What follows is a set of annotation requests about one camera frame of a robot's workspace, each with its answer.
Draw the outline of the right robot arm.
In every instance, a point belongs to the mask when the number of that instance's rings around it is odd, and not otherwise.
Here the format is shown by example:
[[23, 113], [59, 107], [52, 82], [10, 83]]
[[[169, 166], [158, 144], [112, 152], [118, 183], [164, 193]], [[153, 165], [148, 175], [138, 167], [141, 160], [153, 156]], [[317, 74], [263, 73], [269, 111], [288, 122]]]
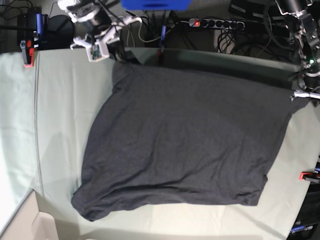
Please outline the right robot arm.
[[73, 23], [88, 28], [86, 37], [75, 37], [70, 48], [82, 47], [86, 50], [99, 48], [102, 52], [107, 51], [108, 44], [116, 39], [122, 29], [128, 28], [133, 23], [142, 22], [138, 16], [115, 15], [111, 8], [119, 3], [119, 0], [59, 0], [58, 7], [67, 13]]

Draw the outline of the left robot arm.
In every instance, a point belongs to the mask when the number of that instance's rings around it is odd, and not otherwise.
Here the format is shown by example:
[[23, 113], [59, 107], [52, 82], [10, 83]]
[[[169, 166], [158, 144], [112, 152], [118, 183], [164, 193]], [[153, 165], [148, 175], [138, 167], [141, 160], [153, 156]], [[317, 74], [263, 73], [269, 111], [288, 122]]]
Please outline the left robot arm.
[[297, 52], [301, 68], [293, 78], [298, 86], [292, 99], [307, 98], [314, 105], [320, 103], [320, 37], [317, 23], [308, 11], [312, 0], [276, 0], [281, 15], [297, 21], [293, 37], [297, 42]]

